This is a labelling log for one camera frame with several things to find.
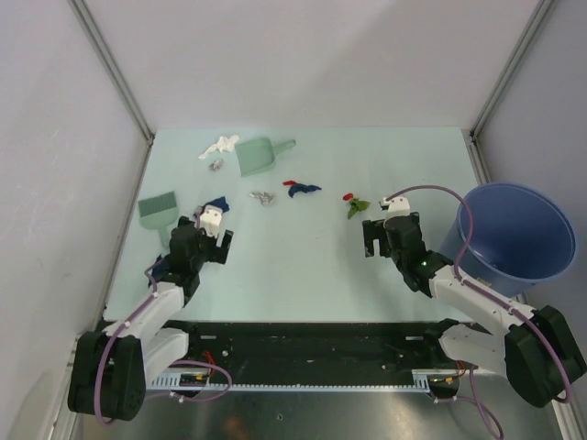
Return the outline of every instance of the light blue table surface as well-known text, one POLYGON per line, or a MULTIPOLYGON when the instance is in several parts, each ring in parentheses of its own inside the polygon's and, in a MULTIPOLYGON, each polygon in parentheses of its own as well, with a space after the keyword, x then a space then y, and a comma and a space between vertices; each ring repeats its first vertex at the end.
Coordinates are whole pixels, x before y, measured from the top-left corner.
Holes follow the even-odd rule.
MULTIPOLYGON (((234 231, 225 266, 206 263, 193 299, 174 316, 187 321, 412 322, 469 320, 447 304, 410 291, 388 258, 365 258, 361 221, 383 217, 378 201, 417 184, 465 194, 476 185, 460 129, 455 127, 246 128, 161 130, 155 137, 139 199, 175 191, 182 215, 225 195, 223 230, 234 231), (236 153, 201 154, 220 135, 241 140, 289 138, 297 146, 268 172, 241 178, 236 153), (224 159, 212 172, 209 164, 224 159), (284 181, 321 192, 287 195, 284 181), (251 191, 277 193, 261 206, 251 191), (347 219, 345 193, 371 201, 347 219)), ((437 191, 408 194, 421 214, 426 244, 438 248, 458 202, 437 191)), ((148 294, 143 270, 162 252, 156 231, 132 215, 104 318, 125 318, 148 294)))

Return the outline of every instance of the cable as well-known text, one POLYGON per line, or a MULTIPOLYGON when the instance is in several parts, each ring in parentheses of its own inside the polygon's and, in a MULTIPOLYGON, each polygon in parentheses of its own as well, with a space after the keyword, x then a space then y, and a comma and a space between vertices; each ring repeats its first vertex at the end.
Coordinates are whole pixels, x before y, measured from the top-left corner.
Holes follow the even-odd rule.
POLYGON ((157 265, 161 264, 164 261, 164 258, 156 261, 153 265, 149 266, 145 270, 145 276, 149 278, 151 283, 152 292, 151 295, 139 306, 130 316, 122 323, 110 336, 108 342, 106 343, 106 347, 104 348, 104 352, 102 353, 102 357, 100 357, 100 362, 98 363, 98 371, 95 376, 95 385, 94 385, 94 414, 95 418, 97 419, 98 423, 101 424, 103 427, 107 427, 111 425, 115 419, 106 420, 102 416, 102 408, 100 405, 101 393, 102 393, 102 379, 104 378, 104 371, 106 367, 106 362, 108 361, 108 355, 110 351, 112 351, 112 346, 116 342, 116 339, 120 336, 120 334, 130 325, 131 322, 137 318, 141 314, 143 310, 147 308, 149 304, 151 304, 155 298, 157 298, 157 282, 150 274, 150 271, 157 267, 157 265))
MULTIPOLYGON (((208 364, 206 362, 198 362, 197 360, 176 360, 175 362, 172 363, 172 367, 177 367, 179 365, 190 365, 190 366, 195 366, 195 367, 205 367, 207 369, 215 369, 216 371, 220 371, 222 374, 225 375, 225 377, 227 378, 227 387, 224 388, 222 391, 220 391, 218 394, 215 394, 214 396, 210 396, 210 397, 204 397, 201 399, 197 399, 195 397, 186 397, 186 396, 180 396, 180 402, 183 401, 188 401, 188 402, 210 402, 210 401, 215 401, 216 399, 221 398, 222 396, 224 396, 227 392, 230 391, 230 389, 232 388, 232 376, 230 376, 230 373, 228 373, 228 371, 226 371, 225 369, 223 369, 222 367, 219 367, 218 365, 213 365, 213 364, 208 364)), ((155 394, 151 394, 149 396, 147 396, 145 398, 146 401, 150 401, 151 399, 155 399, 157 397, 175 397, 177 394, 169 391, 169 392, 157 392, 155 394)))
MULTIPOLYGON (((199 223, 199 215, 196 216, 196 220, 199 223)), ((97 419, 98 423, 101 424, 103 427, 110 426, 115 420, 115 419, 106 420, 104 418, 104 416, 102 415, 102 408, 100 405, 101 394, 102 394, 102 379, 104 378, 104 371, 105 371, 106 362, 108 361, 108 355, 110 354, 110 351, 112 351, 112 346, 114 345, 114 343, 116 342, 116 339, 120 336, 120 334, 128 326, 130 326, 130 323, 132 323, 137 318, 137 316, 139 316, 141 314, 141 312, 143 310, 145 310, 145 308, 147 308, 147 306, 149 306, 149 304, 151 304, 159 296, 158 295, 158 288, 157 288, 157 281, 150 274, 150 271, 153 270, 154 268, 156 268, 163 261, 164 261, 164 258, 160 259, 159 261, 156 261, 154 264, 152 264, 151 266, 149 266, 148 268, 145 269, 144 274, 149 279, 149 281, 151 283, 151 288, 152 288, 151 294, 139 307, 137 307, 137 309, 135 309, 135 311, 133 313, 130 314, 130 316, 125 320, 125 322, 122 323, 114 331, 114 333, 110 336, 110 338, 108 339, 108 342, 106 343, 106 346, 104 348, 104 352, 102 353, 102 357, 100 357, 100 362, 98 363, 98 370, 96 373, 95 385, 94 385, 94 414, 95 414, 95 418, 97 419)), ((172 363, 172 366, 176 366, 176 365, 195 365, 195 366, 199 366, 199 367, 206 367, 206 368, 209 368, 212 370, 217 370, 217 371, 220 371, 222 374, 224 374, 227 377, 227 381, 228 381, 227 387, 212 397, 203 398, 203 399, 193 399, 193 398, 182 396, 182 397, 180 397, 180 402, 183 402, 184 400, 187 400, 189 402, 213 401, 215 399, 218 399, 219 397, 224 396, 230 390, 230 388, 232 388, 232 377, 230 376, 228 371, 226 371, 222 367, 217 366, 216 364, 214 364, 214 365, 207 364, 205 362, 198 362, 195 360, 176 360, 175 362, 172 363)), ((162 394, 164 394, 165 396, 169 395, 168 393, 153 394, 145 400, 149 400, 149 399, 152 399, 153 397, 161 396, 162 394)))
MULTIPOLYGON (((490 292, 486 291, 485 289, 477 286, 476 284, 473 284, 469 280, 464 280, 462 278, 462 275, 460 274, 460 270, 459 270, 460 261, 462 260, 463 256, 465 255, 465 252, 469 248, 469 244, 471 242, 471 238, 473 235, 473 214, 472 214, 471 208, 469 207, 469 205, 467 204, 465 199, 462 198, 460 195, 458 195, 456 192, 454 192, 451 189, 446 188, 444 186, 417 185, 417 186, 411 186, 409 188, 406 188, 404 190, 396 192, 395 194, 392 194, 389 197, 386 197, 385 201, 389 202, 390 200, 392 200, 394 197, 397 197, 398 195, 402 195, 402 194, 405 194, 405 193, 408 193, 408 192, 414 191, 414 190, 439 190, 444 193, 449 193, 450 195, 455 197, 457 200, 459 200, 460 204, 462 204, 462 206, 465 208, 465 211, 467 211, 467 216, 469 217, 469 231, 467 232, 465 242, 464 242, 461 250, 459 251, 459 254, 457 255, 457 257, 455 258, 455 261, 454 261, 453 267, 454 267, 455 277, 463 285, 470 287, 471 289, 473 289, 477 293, 483 295, 485 298, 498 304, 500 307, 503 307, 508 313, 514 315, 516 318, 518 318, 520 321, 522 321, 524 324, 526 324, 528 326, 528 328, 530 328, 530 330, 532 330, 532 332, 534 332, 534 334, 537 336, 538 340, 546 348, 546 350, 548 351, 548 354, 550 355, 553 362, 557 366, 557 369, 559 370, 559 373, 562 377, 562 382, 565 386, 565 397, 560 398, 557 396, 554 398, 555 401, 561 402, 561 403, 570 402, 570 400, 572 399, 572 388, 570 386, 570 381, 569 381, 569 377, 567 376, 567 372, 565 371, 565 368, 562 366, 562 362, 560 362, 560 359, 559 359, 559 356, 557 355, 557 352, 554 350, 554 348, 549 343, 549 341, 546 339, 546 337, 542 334, 542 332, 538 329, 538 327, 536 327, 536 325, 532 321, 530 321, 528 318, 526 318, 521 312, 516 310, 516 308, 511 307, 508 302, 505 302, 505 301, 501 300, 500 298, 497 298, 496 296, 492 295, 490 292)), ((471 388, 473 389, 473 399, 472 400, 475 402, 475 405, 477 405, 477 409, 479 410, 481 418, 483 419, 485 426, 487 426, 488 431, 491 433, 491 435, 494 438, 501 440, 501 439, 503 439, 503 434, 504 434, 501 429, 501 426, 499 425, 499 423, 497 423, 497 420, 493 417, 493 415, 489 412, 489 410, 487 410, 477 398, 477 395, 476 395, 476 392, 474 389, 474 378, 473 378, 473 373, 472 373, 473 369, 474 369, 474 366, 471 366, 471 388), (487 413, 490 414, 490 417, 496 422, 496 424, 499 428, 499 431, 500 431, 500 436, 496 436, 496 433, 491 428, 489 421, 487 420, 486 411, 487 411, 487 413)))
MULTIPOLYGON (((208 350, 206 350, 204 352, 204 356, 208 359, 208 362, 210 364, 216 365, 216 363, 214 361, 214 358, 212 357, 212 354, 208 350)), ((212 379, 212 377, 214 376, 214 373, 216 373, 216 369, 215 368, 212 369, 212 372, 210 373, 210 375, 208 376, 208 378, 209 379, 212 379)))
MULTIPOLYGON (((464 396, 455 396, 454 398, 449 398, 449 399, 439 399, 434 394, 430 393, 430 394, 428 394, 428 397, 430 397, 434 401, 434 403, 467 402, 467 403, 470 403, 475 406, 477 406, 477 404, 478 404, 473 398, 464 397, 464 396)), ((479 404, 481 405, 482 410, 485 413, 487 413, 487 415, 493 420, 493 422, 495 423, 495 426, 497 426, 497 430, 499 431, 499 434, 494 434, 493 430, 489 427, 487 429, 490 431, 490 433, 492 433, 493 437, 495 437, 497 440, 504 440, 504 429, 502 428, 499 421, 497 420, 497 417, 495 417, 495 415, 485 405, 483 405, 480 402, 479 402, 479 404)))
POLYGON ((487 431, 489 431, 489 434, 491 434, 497 440, 504 440, 504 430, 502 429, 502 426, 499 424, 499 422, 497 421, 495 416, 481 403, 481 401, 477 397, 477 387, 475 386, 475 378, 474 378, 474 374, 473 374, 474 371, 475 371, 475 367, 473 365, 471 365, 471 367, 469 368, 469 381, 471 383, 471 391, 473 393, 472 400, 475 403, 475 405, 477 406, 477 409, 479 410, 479 415, 481 416, 483 423, 485 424, 485 427, 487 428, 487 431), (492 429, 492 426, 489 423, 489 420, 487 419, 488 414, 493 419, 495 424, 497 425, 497 429, 499 430, 499 434, 496 434, 495 431, 492 429))
POLYGON ((457 361, 457 368, 459 369, 459 378, 462 378, 465 374, 467 374, 467 368, 465 367, 465 363, 462 360, 457 361))
POLYGON ((195 228, 197 230, 200 229, 200 215, 202 215, 202 211, 203 211, 202 206, 198 206, 198 207, 195 208, 195 214, 194 214, 194 216, 195 216, 195 228))

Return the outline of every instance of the green dustpan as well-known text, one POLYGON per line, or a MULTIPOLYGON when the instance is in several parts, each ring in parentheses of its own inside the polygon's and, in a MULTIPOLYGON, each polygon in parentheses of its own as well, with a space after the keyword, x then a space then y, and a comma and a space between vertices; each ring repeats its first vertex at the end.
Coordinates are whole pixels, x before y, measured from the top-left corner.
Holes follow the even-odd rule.
POLYGON ((266 137, 258 137, 235 146, 242 177, 270 170, 275 166, 275 156, 295 147, 295 140, 272 145, 266 137))

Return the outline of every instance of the fabric piece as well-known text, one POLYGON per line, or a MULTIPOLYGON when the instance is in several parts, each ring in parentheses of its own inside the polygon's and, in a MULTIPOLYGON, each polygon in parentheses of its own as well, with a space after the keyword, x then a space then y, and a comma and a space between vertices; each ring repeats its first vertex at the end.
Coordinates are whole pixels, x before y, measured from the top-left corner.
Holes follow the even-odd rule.
POLYGON ((255 191, 249 194, 250 197, 260 200, 260 204, 263 206, 269 206, 275 200, 275 194, 272 192, 255 191))
POLYGON ((230 211, 230 206, 228 206, 227 198, 225 196, 218 197, 217 199, 205 203, 203 209, 205 209, 208 205, 221 209, 223 213, 230 211))
POLYGON ((355 198, 349 201, 349 206, 350 209, 349 213, 347 214, 347 218, 351 218, 354 214, 359 213, 360 211, 365 211, 367 208, 369 208, 369 206, 371 206, 371 202, 355 198))
POLYGON ((238 135, 232 135, 231 137, 221 136, 217 143, 212 144, 210 147, 206 149, 198 159, 205 159, 208 154, 213 153, 215 151, 220 151, 221 153, 224 151, 234 151, 235 144, 238 142, 240 137, 238 135))
MULTIPOLYGON (((163 255, 159 254, 159 256, 155 259, 155 262, 157 263, 157 262, 161 261, 162 259, 163 259, 163 255)), ((162 263, 158 264, 157 266, 155 266, 151 270, 150 275, 155 280, 157 280, 161 274, 164 274, 168 270, 169 270, 169 262, 165 259, 162 263)))
POLYGON ((304 185, 303 183, 296 183, 290 187, 288 194, 290 197, 294 197, 297 193, 313 193, 314 191, 322 191, 322 188, 316 185, 304 185))

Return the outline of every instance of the blue bucket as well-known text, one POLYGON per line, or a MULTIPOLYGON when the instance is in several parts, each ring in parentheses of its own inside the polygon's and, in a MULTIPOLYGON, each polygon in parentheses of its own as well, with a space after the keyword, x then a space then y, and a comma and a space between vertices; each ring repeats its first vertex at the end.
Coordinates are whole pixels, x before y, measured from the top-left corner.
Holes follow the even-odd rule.
MULTIPOLYGON (((575 260, 570 221, 540 192, 496 182, 475 188, 465 201, 473 214, 473 236, 460 266, 501 294, 511 298, 554 280, 575 260)), ((440 253, 454 260, 468 231, 469 217, 461 205, 440 253)))

